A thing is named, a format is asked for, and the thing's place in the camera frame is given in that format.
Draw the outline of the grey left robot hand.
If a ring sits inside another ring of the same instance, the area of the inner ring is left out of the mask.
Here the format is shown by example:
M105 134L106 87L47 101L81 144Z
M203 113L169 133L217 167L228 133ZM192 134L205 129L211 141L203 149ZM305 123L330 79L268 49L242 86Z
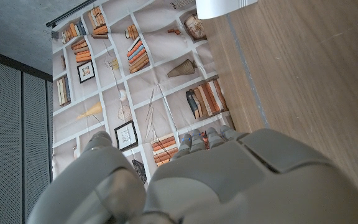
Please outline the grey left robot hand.
M358 223L358 189L322 153L272 129L194 130L144 185L96 133L29 223Z

